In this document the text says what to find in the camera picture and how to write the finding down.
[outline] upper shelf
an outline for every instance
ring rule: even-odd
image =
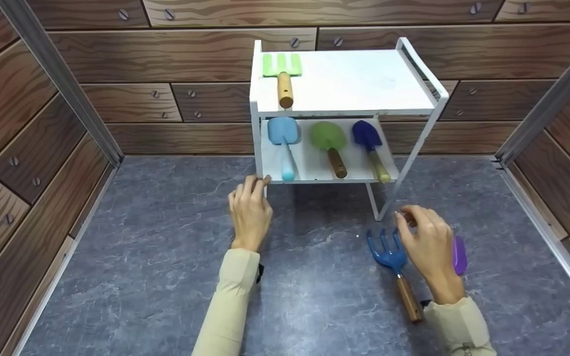
[[[261,117],[428,115],[437,104],[400,50],[323,50],[295,52],[303,75],[291,78],[294,105],[285,110],[277,79],[262,77],[263,54],[275,52],[262,52],[257,42],[250,101]]]

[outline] light blue handle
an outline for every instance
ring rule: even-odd
[[[296,177],[294,173],[294,159],[291,157],[289,145],[285,143],[285,137],[283,137],[281,146],[283,147],[281,149],[281,176],[283,176],[283,180],[294,180]]]

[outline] blue garden fork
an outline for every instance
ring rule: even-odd
[[[392,251],[388,247],[386,241],[386,228],[382,228],[382,231],[380,232],[380,241],[382,241],[384,251],[379,253],[373,243],[373,232],[371,232],[371,230],[367,230],[366,232],[366,241],[369,243],[369,248],[371,249],[371,253],[373,254],[375,261],[382,266],[391,268],[397,275],[397,288],[400,292],[400,296],[402,297],[403,304],[406,307],[410,321],[415,324],[423,320],[423,317],[421,316],[421,307],[419,307],[419,304],[415,300],[415,295],[412,293],[412,288],[410,288],[410,284],[402,275],[402,268],[408,261],[408,257],[403,248],[397,228],[393,231],[393,240],[397,246],[396,251]]]

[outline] lower shelf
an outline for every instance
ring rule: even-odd
[[[369,158],[362,146],[355,144],[351,134],[351,126],[360,119],[299,119],[300,137],[298,143],[290,144],[289,149],[296,165],[296,178],[285,181],[281,176],[281,147],[275,146],[267,136],[267,121],[261,123],[261,157],[263,175],[272,176],[273,184],[326,184],[326,183],[374,183],[377,182]],[[391,182],[397,180],[399,172],[394,164],[393,156],[382,133],[380,123],[376,119],[364,119],[374,126],[382,138],[382,146],[377,147],[380,160],[391,175]],[[340,150],[340,156],[347,170],[345,178],[337,178],[331,168],[327,152],[315,148],[310,140],[310,129],[318,121],[330,121],[339,125],[347,137],[346,146]]]

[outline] white shelf rack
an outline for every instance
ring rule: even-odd
[[[399,38],[395,49],[296,52],[301,59],[303,75],[292,77],[294,105],[283,109],[278,104],[277,79],[263,78],[262,75],[263,55],[266,53],[271,52],[263,52],[261,41],[255,41],[249,105],[257,174],[270,174],[274,184],[365,184],[373,214],[377,221],[382,220],[426,137],[439,119],[448,101],[448,92],[421,61],[409,40]],[[427,82],[434,90],[430,91]],[[394,164],[378,121],[379,115],[429,115],[401,171]],[[267,120],[279,116],[299,118],[296,121],[300,128],[300,140],[290,145],[296,165],[296,177],[292,181],[282,180],[281,150],[271,144],[267,136]],[[347,145],[340,150],[348,171],[346,178],[337,178],[326,151],[312,146],[308,137],[309,129],[317,120],[338,124],[347,136]],[[371,190],[371,184],[377,180],[366,152],[353,142],[351,136],[351,126],[357,120],[367,120],[382,137],[378,154],[391,175],[393,189],[389,190],[379,210]]]

